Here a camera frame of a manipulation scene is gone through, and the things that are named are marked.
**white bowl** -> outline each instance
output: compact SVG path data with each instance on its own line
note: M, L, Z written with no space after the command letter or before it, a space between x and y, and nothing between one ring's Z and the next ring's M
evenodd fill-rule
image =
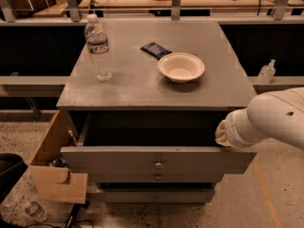
M205 70L200 58L182 52L174 52L159 61L161 73L176 83L186 83L197 79Z

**gray desk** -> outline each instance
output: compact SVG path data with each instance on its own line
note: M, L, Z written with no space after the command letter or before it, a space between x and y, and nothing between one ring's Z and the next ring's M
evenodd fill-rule
M256 95L217 23L105 21L113 78L95 79L86 48L58 108L77 147L63 147L73 172L99 183L105 202L206 202L224 174L241 174L254 153L214 143L227 112ZM170 82L140 50L157 42L192 53L206 71L194 82Z

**orange line on floor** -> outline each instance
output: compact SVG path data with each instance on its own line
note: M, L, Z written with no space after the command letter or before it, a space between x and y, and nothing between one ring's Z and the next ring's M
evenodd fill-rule
M262 189L264 198L266 199L266 203L267 203L269 212L270 212L270 214L272 216L272 219L273 219L273 221L275 223L275 228L282 228L282 225L281 225L281 222L280 222L280 220L278 218L278 215L277 215L274 203L273 203L272 198L271 198L271 196L269 194L269 191L267 189L265 180L264 180L263 175L262 175L262 173L261 173L261 171L260 171L260 169L258 167L258 164L257 164L256 160L253 160L253 167L255 168L256 177L258 179L260 188Z

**floor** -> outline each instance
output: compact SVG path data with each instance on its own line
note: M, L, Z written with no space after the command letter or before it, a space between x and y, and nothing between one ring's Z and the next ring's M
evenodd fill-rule
M30 111L0 111L0 152L17 153L29 164L30 155L53 113L44 111L35 122ZM89 207L80 210L77 220L89 219L94 227L103 228L304 227L304 151L272 139L252 147L250 151L258 154L245 174L226 175L217 184L213 200L205 205L109 205L99 202L98 195L89 195ZM21 205L36 192L29 170L19 182L13 189L15 205L5 207L2 203L1 215L7 222L22 226L34 224L24 214ZM72 206L38 201L48 212L46 223L61 227ZM92 227L89 221L77 225Z

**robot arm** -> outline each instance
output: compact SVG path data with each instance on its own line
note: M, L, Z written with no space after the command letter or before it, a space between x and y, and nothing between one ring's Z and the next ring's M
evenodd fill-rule
M216 132L224 146L246 147L274 138L304 150L304 87L257 95L228 114Z

